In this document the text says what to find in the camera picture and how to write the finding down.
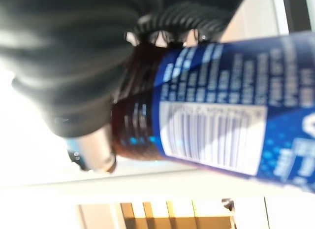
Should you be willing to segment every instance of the brown bottle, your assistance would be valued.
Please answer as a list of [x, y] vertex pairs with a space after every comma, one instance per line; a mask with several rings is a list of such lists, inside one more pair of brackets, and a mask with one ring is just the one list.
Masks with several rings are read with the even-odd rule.
[[127, 74], [112, 107], [113, 145], [117, 155], [138, 160], [160, 160], [152, 129], [154, 80], [169, 48], [142, 43], [127, 62]]

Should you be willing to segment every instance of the bottle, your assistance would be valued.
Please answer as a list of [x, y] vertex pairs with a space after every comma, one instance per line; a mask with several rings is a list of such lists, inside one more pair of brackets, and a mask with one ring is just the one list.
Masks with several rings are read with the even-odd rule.
[[118, 155], [315, 190], [315, 34], [141, 44], [112, 107]]

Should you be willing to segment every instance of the blue label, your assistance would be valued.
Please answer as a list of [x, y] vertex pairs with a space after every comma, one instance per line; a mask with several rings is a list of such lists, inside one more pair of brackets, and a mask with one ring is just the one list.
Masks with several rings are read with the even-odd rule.
[[155, 79], [160, 152], [315, 190], [315, 35], [167, 54]]

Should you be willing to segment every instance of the barcode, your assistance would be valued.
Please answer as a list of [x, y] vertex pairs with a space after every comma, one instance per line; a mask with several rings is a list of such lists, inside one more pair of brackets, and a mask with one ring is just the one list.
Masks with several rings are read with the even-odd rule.
[[167, 156], [256, 175], [265, 106], [162, 101], [160, 136]]

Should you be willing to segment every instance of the bottle label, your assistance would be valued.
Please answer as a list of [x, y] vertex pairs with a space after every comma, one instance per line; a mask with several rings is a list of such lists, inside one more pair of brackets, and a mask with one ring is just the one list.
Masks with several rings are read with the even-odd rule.
[[167, 157], [315, 190], [315, 34], [172, 51], [152, 115]]

